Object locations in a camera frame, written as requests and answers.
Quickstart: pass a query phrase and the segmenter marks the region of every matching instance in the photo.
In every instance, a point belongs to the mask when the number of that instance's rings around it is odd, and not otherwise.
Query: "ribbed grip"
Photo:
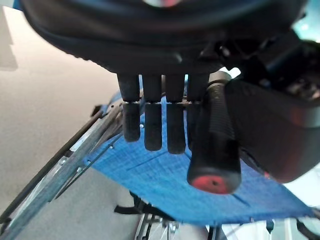
[[[230,139],[235,139],[234,130],[229,118],[226,99],[225,83],[222,80],[213,82],[207,89],[210,101],[209,132],[224,134]]]
[[[241,183],[238,143],[224,96],[226,82],[225,79],[214,79],[207,89],[196,124],[187,174],[190,185],[214,194],[231,194]]]

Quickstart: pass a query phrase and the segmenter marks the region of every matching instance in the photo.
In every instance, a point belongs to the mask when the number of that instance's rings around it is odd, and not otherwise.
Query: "blue fabric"
[[[289,217],[313,216],[284,186],[266,179],[241,163],[242,184],[233,195],[214,195],[187,183],[191,152],[171,155],[167,150],[166,105],[162,99],[162,149],[150,152],[144,146],[144,129],[138,142],[112,139],[89,155],[93,167],[152,203],[176,220],[195,225],[244,224]]]

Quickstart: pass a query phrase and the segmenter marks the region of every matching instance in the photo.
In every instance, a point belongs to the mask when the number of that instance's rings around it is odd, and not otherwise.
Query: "robotic hand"
[[[140,137],[143,80],[145,147],[161,141],[165,76],[168,150],[185,150],[188,182],[227,194],[241,181],[240,160],[280,183],[320,160],[320,45],[292,25],[307,0],[21,0],[31,26],[48,42],[117,73],[124,135]],[[210,74],[238,67],[241,75]]]

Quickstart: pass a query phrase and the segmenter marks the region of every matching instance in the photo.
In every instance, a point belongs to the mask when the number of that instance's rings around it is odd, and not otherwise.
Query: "metal rod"
[[[10,205],[0,216],[0,224],[3,224],[7,218],[17,209],[23,200],[31,193],[37,184],[43,179],[49,171],[58,163],[64,154],[81,138],[83,134],[102,116],[103,111],[98,111],[60,150],[46,163],[46,165],[32,178],[32,180],[23,188]]]
[[[97,144],[103,133],[110,126],[112,121],[120,112],[119,107],[115,107],[102,120],[99,126],[84,140],[83,144],[71,155],[69,160],[60,168],[53,176],[48,184],[38,193],[34,200],[25,208],[17,219],[4,233],[0,236],[0,240],[13,240],[29,223],[29,221],[40,211],[40,209],[52,199],[64,186],[65,182],[74,173],[79,163]]]

